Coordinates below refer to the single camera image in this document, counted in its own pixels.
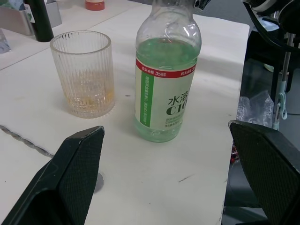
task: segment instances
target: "green liquid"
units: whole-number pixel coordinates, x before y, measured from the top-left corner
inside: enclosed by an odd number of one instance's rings
[[[173,39],[154,38],[140,43],[136,56],[148,67],[161,70],[179,71],[190,68],[197,61],[199,50],[192,45]],[[135,119],[140,135],[151,142],[167,142],[179,133],[182,120],[172,130],[154,130]]]

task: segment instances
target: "green label stripe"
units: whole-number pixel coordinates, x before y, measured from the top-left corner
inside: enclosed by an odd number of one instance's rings
[[[142,72],[140,122],[150,127],[154,76]]]

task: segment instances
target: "metal container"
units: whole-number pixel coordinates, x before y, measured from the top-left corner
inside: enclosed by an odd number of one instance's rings
[[[61,24],[57,2],[46,4],[51,27]],[[0,27],[27,36],[34,35],[31,23],[25,10],[18,11],[0,6]]]

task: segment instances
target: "ribbed glass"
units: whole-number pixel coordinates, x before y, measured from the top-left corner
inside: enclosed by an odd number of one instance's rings
[[[95,31],[72,31],[50,42],[60,83],[71,113],[95,118],[114,106],[110,38]]]

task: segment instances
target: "red label stripe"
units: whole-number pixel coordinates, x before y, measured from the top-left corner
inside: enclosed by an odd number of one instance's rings
[[[181,70],[181,71],[162,71],[162,70],[149,68],[143,65],[139,60],[136,60],[136,66],[144,73],[156,77],[161,77],[161,78],[179,78],[179,77],[187,76],[192,72],[194,72],[196,68],[196,64],[195,64],[191,68]]]

